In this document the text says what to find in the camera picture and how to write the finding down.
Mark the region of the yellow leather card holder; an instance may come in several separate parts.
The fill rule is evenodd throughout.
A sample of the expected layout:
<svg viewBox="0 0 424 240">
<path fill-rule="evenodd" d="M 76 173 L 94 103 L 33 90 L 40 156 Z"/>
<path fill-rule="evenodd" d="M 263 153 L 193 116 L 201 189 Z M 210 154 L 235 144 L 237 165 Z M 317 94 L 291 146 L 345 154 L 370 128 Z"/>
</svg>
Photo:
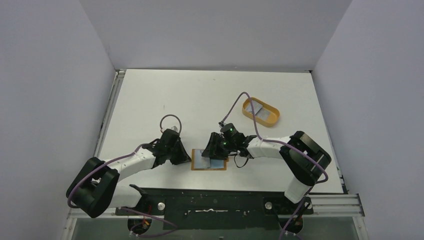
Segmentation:
<svg viewBox="0 0 424 240">
<path fill-rule="evenodd" d="M 227 169 L 228 157 L 225 160 L 203 157 L 203 151 L 203 149 L 191 150 L 192 171 L 225 171 Z"/>
</svg>

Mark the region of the silver credit card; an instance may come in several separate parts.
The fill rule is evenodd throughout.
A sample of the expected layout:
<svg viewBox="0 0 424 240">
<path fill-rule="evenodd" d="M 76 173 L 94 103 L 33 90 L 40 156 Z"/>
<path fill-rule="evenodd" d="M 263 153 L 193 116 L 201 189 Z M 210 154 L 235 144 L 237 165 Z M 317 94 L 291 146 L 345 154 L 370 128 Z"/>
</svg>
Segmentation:
<svg viewBox="0 0 424 240">
<path fill-rule="evenodd" d="M 194 169 L 210 169 L 211 168 L 211 160 L 208 157 L 203 157 L 203 149 L 195 149 L 194 150 Z"/>
</svg>

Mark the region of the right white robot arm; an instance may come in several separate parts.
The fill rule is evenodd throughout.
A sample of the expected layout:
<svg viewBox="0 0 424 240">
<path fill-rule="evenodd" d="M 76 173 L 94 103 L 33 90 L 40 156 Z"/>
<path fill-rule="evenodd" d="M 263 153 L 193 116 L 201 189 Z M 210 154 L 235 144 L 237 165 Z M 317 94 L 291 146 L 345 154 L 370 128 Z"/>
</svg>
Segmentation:
<svg viewBox="0 0 424 240">
<path fill-rule="evenodd" d="M 231 153 L 247 159 L 272 158 L 283 160 L 293 174 L 284 197 L 282 209 L 289 214 L 301 207 L 301 200 L 318 183 L 320 177 L 328 180 L 325 169 L 332 159 L 330 155 L 303 131 L 281 138 L 262 138 L 244 135 L 232 123 L 212 132 L 202 156 L 214 160 L 225 160 Z"/>
</svg>

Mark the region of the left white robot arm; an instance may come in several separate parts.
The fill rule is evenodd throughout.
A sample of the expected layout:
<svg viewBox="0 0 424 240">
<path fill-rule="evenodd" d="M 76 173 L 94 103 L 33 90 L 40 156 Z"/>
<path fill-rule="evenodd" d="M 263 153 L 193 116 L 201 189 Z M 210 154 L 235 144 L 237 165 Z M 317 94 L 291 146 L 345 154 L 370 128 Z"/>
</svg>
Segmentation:
<svg viewBox="0 0 424 240">
<path fill-rule="evenodd" d="M 127 207 L 141 215 L 148 208 L 147 193 L 135 184 L 119 185 L 119 181 L 166 161 L 172 165 L 191 161 L 180 134 L 172 129 L 166 129 L 161 138 L 140 144 L 129 154 L 108 161 L 92 157 L 66 191 L 67 204 L 70 208 L 81 209 L 91 218 L 100 216 L 106 209 L 119 207 Z"/>
</svg>

